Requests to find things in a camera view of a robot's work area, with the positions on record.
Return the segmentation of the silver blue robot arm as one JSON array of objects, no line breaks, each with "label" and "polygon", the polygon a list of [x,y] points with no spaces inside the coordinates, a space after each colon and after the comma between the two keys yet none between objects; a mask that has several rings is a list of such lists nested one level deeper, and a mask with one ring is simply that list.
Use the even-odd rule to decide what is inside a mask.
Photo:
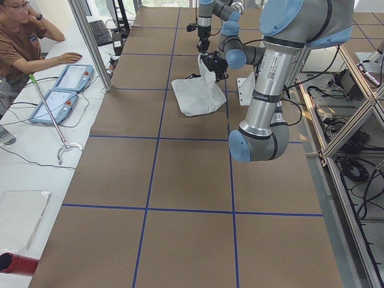
[{"label": "silver blue robot arm", "polygon": [[229,149],[239,162],[280,157],[289,141],[281,94],[296,54],[347,42],[352,34],[353,1],[268,1],[260,15],[263,47],[243,44],[239,19],[244,4],[200,1],[197,17],[199,51],[209,45],[212,17],[223,21],[217,56],[232,69],[254,68],[255,85],[247,115],[229,134]]},{"label": "silver blue robot arm", "polygon": [[199,1],[199,12],[197,15],[197,34],[199,37],[197,49],[199,53],[205,54],[208,51],[213,16],[217,16],[223,21],[237,22],[244,13],[244,10],[245,6],[242,1]]}]

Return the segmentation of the person's hand on mouse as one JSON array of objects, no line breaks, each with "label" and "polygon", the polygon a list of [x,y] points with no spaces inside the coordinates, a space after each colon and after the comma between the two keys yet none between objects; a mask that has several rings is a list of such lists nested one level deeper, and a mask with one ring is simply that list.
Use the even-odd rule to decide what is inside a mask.
[{"label": "person's hand on mouse", "polygon": [[58,57],[60,64],[73,64],[82,59],[82,55],[76,52],[67,52]]}]

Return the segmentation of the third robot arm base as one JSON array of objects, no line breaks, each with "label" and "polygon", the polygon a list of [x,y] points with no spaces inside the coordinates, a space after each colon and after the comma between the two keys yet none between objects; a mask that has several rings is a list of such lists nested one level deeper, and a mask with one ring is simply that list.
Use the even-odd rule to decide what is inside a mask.
[{"label": "third robot arm base", "polygon": [[383,42],[374,52],[356,52],[359,59],[358,67],[363,73],[380,73],[381,61],[383,59]]}]

